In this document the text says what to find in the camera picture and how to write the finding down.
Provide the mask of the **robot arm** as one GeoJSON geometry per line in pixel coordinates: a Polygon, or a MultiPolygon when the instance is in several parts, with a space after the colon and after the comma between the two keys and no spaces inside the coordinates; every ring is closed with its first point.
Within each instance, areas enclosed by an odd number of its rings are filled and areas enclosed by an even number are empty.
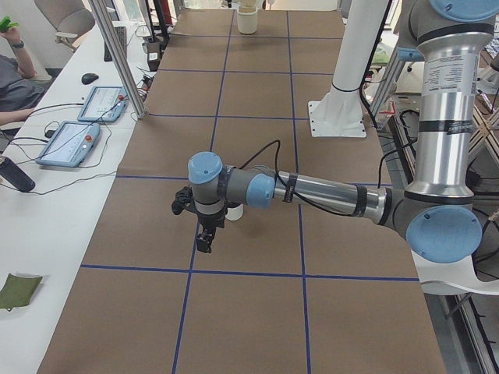
{"type": "Polygon", "coordinates": [[[370,189],[262,165],[240,168],[212,152],[189,159],[189,185],[178,191],[174,214],[197,215],[200,252],[211,251],[229,209],[268,208],[273,199],[307,203],[339,217],[364,217],[399,233],[409,248],[435,263],[455,263],[479,247],[482,226],[465,183],[480,52],[494,35],[495,1],[405,1],[396,55],[421,61],[423,85],[416,171],[402,191],[370,189]]]}

